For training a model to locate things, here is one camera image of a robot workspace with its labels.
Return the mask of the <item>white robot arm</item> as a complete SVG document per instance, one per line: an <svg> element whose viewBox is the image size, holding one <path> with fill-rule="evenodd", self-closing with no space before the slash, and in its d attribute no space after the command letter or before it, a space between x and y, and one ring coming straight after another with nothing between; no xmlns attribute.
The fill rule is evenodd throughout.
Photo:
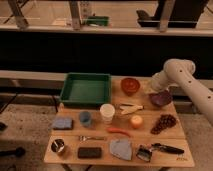
<svg viewBox="0 0 213 171"><path fill-rule="evenodd" d="M163 69L145 83L145 91L162 92L177 84L213 126L213 92L193 77L195 70L191 60L168 59Z"/></svg>

